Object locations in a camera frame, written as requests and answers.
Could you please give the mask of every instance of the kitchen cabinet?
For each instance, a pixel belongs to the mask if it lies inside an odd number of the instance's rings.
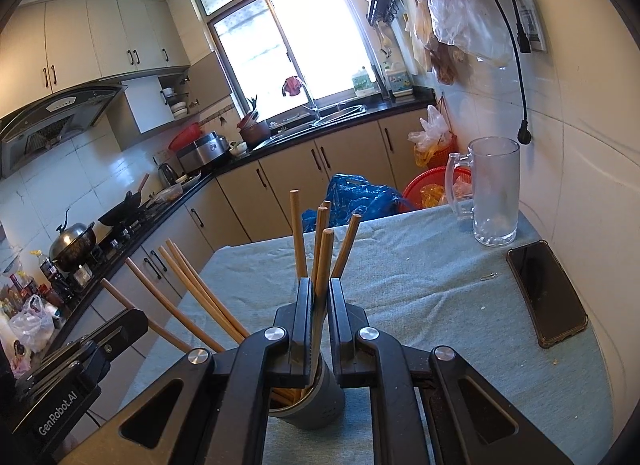
[[[44,3],[18,8],[0,36],[0,118],[52,93]]]
[[[425,171],[415,164],[414,144],[407,138],[411,131],[422,130],[420,118],[425,115],[424,109],[417,109],[378,121],[399,192],[402,192],[418,174]]]
[[[176,277],[174,271],[166,263],[159,248],[164,247],[166,250],[166,240],[171,239],[180,251],[184,254],[184,257],[188,259],[191,266],[195,268],[197,272],[200,272],[204,265],[207,264],[211,256],[213,255],[213,249],[209,246],[209,243],[204,238],[196,224],[191,219],[191,215],[182,206],[178,208],[169,218],[151,234],[148,239],[142,244],[145,252],[149,254],[150,259],[157,263],[159,271],[162,276],[174,284],[174,288],[182,296],[186,293],[185,287],[180,280]]]
[[[145,2],[118,0],[118,8],[136,68],[148,70],[166,66]]]
[[[49,82],[54,93],[100,78],[86,0],[47,2],[45,31]]]
[[[214,251],[251,242],[217,180],[207,183],[184,206]]]
[[[137,249],[131,255],[131,260],[172,304],[180,304],[181,297],[178,292],[158,272],[159,265],[157,261],[153,261],[142,248]],[[145,285],[140,282],[140,279],[135,276],[127,265],[123,265],[109,281],[138,309],[145,312],[149,318],[152,318],[161,326],[164,326],[171,317],[164,306],[145,288]],[[92,302],[92,306],[105,321],[124,310],[124,306],[105,289],[100,290],[100,293]],[[133,343],[133,347],[146,357],[157,339],[158,334],[155,331],[148,330]]]
[[[86,0],[95,54],[103,77],[136,71],[117,0]]]
[[[252,241],[291,235],[289,222],[257,161],[221,175],[218,182]]]
[[[212,52],[187,70],[188,82],[178,93],[189,93],[191,112],[200,112],[231,94],[218,54]]]
[[[357,174],[373,185],[395,187],[377,122],[356,125],[316,139],[328,175]]]
[[[151,26],[156,32],[156,39],[160,51],[164,56],[165,66],[190,65],[187,53],[182,46],[182,40],[175,27],[174,18],[169,10],[169,5],[163,0],[145,0]]]
[[[260,166],[287,214],[290,212],[289,191],[292,189],[300,190],[302,211],[317,209],[324,200],[329,178],[320,157],[318,146],[312,140],[260,159]]]

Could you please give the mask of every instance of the metal screw cap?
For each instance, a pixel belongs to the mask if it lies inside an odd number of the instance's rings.
[[[192,350],[187,358],[191,364],[201,364],[207,361],[209,358],[209,352],[202,348],[198,348],[196,350]]]
[[[439,346],[434,351],[438,360],[450,361],[456,358],[456,352],[449,346]]]
[[[282,328],[274,326],[271,328],[267,328],[264,331],[264,338],[266,338],[267,340],[280,340],[285,336],[285,334],[286,331],[284,331]]]
[[[362,328],[358,335],[365,340],[375,340],[380,336],[380,332],[372,327]]]

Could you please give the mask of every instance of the blue plastic bag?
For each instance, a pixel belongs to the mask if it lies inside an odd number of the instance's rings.
[[[362,176],[336,174],[329,182],[325,199],[331,201],[329,226],[340,226],[348,224],[353,213],[360,214],[362,221],[393,216],[398,213],[402,196],[396,189],[372,185]],[[315,231],[317,215],[313,209],[302,213],[305,232]]]

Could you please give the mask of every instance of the range hood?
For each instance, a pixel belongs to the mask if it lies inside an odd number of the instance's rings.
[[[2,177],[86,131],[123,90],[119,84],[79,86],[29,104],[0,120]]]

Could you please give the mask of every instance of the window frame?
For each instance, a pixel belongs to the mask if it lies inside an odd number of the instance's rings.
[[[211,14],[207,15],[207,13],[204,10],[204,5],[202,3],[202,0],[195,0],[198,10],[200,12],[200,15],[203,18],[203,21],[206,23],[207,28],[209,29],[209,32],[213,38],[213,42],[214,42],[214,46],[217,50],[218,56],[220,57],[220,61],[222,63],[222,67],[225,71],[226,77],[229,81],[229,83],[231,84],[231,87],[233,89],[233,92],[236,94],[238,103],[240,104],[242,111],[244,113],[247,113],[250,111],[249,108],[249,103],[246,99],[246,95],[244,95],[244,92],[242,91],[242,88],[240,86],[240,83],[238,81],[238,78],[236,77],[236,74],[234,73],[233,70],[233,66],[231,65],[231,62],[229,61],[229,58],[226,55],[225,49],[222,45],[222,42],[220,41],[220,38],[218,36],[218,33],[216,32],[216,28],[215,28],[215,24],[217,22],[219,22],[220,20],[224,19],[225,17],[231,15],[232,13],[236,12],[237,10],[239,10],[240,8],[242,8],[243,6],[254,2],[256,0],[232,0],[228,3],[226,3],[224,6],[222,6],[221,8],[219,8],[218,10],[216,10],[215,12],[212,12]],[[271,12],[271,17],[274,19],[274,22],[278,28],[278,31],[280,32],[280,36],[284,42],[285,48],[287,49],[287,53],[289,54],[289,59],[291,61],[291,63],[293,64],[293,67],[295,69],[296,75],[301,79],[304,80],[304,77],[300,71],[300,66],[298,65],[298,62],[296,60],[296,57],[293,53],[293,51],[290,48],[289,45],[289,41],[287,39],[287,36],[284,33],[284,30],[282,29],[282,25],[278,19],[278,16],[276,15],[274,8],[273,8],[273,3],[271,0],[264,0],[265,3],[267,4],[270,12]],[[375,57],[373,48],[371,47],[371,44],[369,42],[369,38],[367,37],[365,31],[362,28],[362,23],[360,22],[360,20],[357,17],[357,13],[351,3],[350,0],[343,0],[344,3],[347,5],[347,7],[349,8],[350,12],[351,12],[351,17],[353,18],[354,23],[356,24],[356,28],[358,29],[358,33],[360,35],[360,40],[362,41],[362,44],[364,46],[364,49],[367,53],[367,57],[369,58],[369,63],[370,66],[373,70],[373,73],[375,74],[376,77],[376,81],[378,82],[378,85],[380,87],[380,89],[382,91],[384,91],[384,84],[382,83],[382,79],[380,77],[380,73],[378,71],[377,68],[377,59]],[[334,95],[328,95],[328,96],[324,96],[323,98],[317,98],[316,100],[316,105],[318,106],[318,108],[324,108],[326,106],[331,106],[332,104],[337,104],[338,102],[345,102],[347,100],[351,100],[351,99],[355,99],[356,95],[353,89],[349,89],[346,91],[342,91],[340,93],[334,93]],[[311,102],[308,100],[306,105],[309,106],[311,104]],[[280,124],[284,124],[286,123],[288,120],[297,117],[300,114],[305,114],[308,111],[303,107],[304,104],[302,106],[297,106],[295,108],[289,109],[288,111],[284,111],[281,112],[280,114],[277,114],[276,116],[272,116],[270,118],[268,118],[267,120],[273,124],[274,126],[278,126]]]

